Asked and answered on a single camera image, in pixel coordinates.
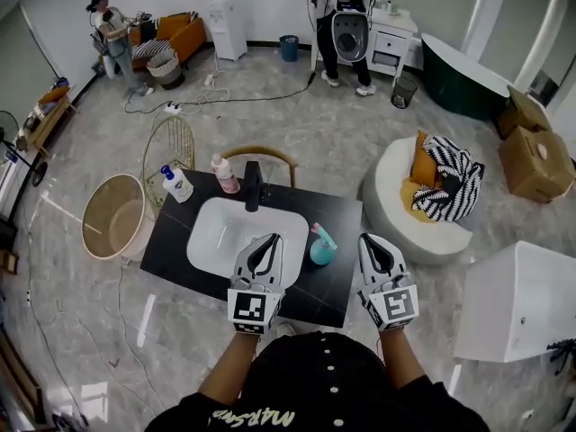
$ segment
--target blue lotion bottle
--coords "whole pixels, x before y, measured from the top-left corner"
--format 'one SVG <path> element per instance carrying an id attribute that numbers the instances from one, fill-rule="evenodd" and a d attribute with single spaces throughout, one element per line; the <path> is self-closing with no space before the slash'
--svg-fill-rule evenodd
<path id="1" fill-rule="evenodd" d="M 320 235 L 320 238 L 310 247 L 310 259 L 319 266 L 330 264 L 336 255 L 338 245 L 317 222 L 314 223 L 311 231 Z"/>

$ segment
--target white round ottoman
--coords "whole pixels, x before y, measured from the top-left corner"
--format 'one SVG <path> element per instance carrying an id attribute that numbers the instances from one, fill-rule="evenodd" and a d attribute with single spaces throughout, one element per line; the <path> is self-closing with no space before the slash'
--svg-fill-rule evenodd
<path id="1" fill-rule="evenodd" d="M 455 222 L 421 222 L 401 199 L 410 176 L 416 137 L 394 141 L 368 171 L 363 184 L 364 210 L 375 233 L 396 245 L 406 259 L 443 264 L 468 247 L 472 233 Z"/>

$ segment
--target orange cushion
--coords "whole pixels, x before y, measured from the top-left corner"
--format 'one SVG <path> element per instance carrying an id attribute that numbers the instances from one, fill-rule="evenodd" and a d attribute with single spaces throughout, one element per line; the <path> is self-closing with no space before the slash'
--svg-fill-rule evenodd
<path id="1" fill-rule="evenodd" d="M 436 181 L 436 161 L 422 148 L 422 143 L 427 134 L 418 130 L 416 139 L 416 152 L 414 152 L 414 163 L 410 172 L 410 181 L 420 185 L 433 188 Z"/>
<path id="2" fill-rule="evenodd" d="M 61 86 L 60 88 L 54 88 L 49 93 L 46 93 L 39 101 L 38 104 L 47 104 L 52 101 L 57 101 L 62 96 L 64 96 L 68 91 L 70 91 L 69 86 Z"/>
<path id="3" fill-rule="evenodd" d="M 158 40 L 169 40 L 175 33 L 180 31 L 180 29 L 187 26 L 189 22 L 189 13 L 160 18 L 156 38 Z"/>

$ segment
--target white sneaker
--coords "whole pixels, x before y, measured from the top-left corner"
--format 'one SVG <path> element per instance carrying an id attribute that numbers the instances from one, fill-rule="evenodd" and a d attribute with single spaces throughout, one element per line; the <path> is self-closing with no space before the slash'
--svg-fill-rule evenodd
<path id="1" fill-rule="evenodd" d="M 281 338 L 282 336 L 296 336 L 296 331 L 290 323 L 283 321 L 278 325 L 278 330 L 276 331 L 276 337 Z"/>
<path id="2" fill-rule="evenodd" d="M 374 83 L 371 83 L 368 86 L 360 85 L 356 89 L 356 92 L 361 96 L 372 96 L 374 93 L 376 93 L 376 85 Z"/>
<path id="3" fill-rule="evenodd" d="M 337 80 L 334 80 L 334 78 L 330 78 L 328 76 L 328 72 L 326 72 L 326 70 L 322 70 L 322 80 L 326 81 L 333 88 L 340 86 L 340 83 Z"/>

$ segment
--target wicker basket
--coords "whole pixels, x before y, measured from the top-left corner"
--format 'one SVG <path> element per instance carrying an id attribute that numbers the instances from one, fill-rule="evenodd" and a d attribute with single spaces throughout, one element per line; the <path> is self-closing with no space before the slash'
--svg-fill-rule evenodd
<path id="1" fill-rule="evenodd" d="M 185 80 L 178 54 L 171 48 L 159 52 L 148 62 L 147 68 L 166 90 L 180 86 Z"/>

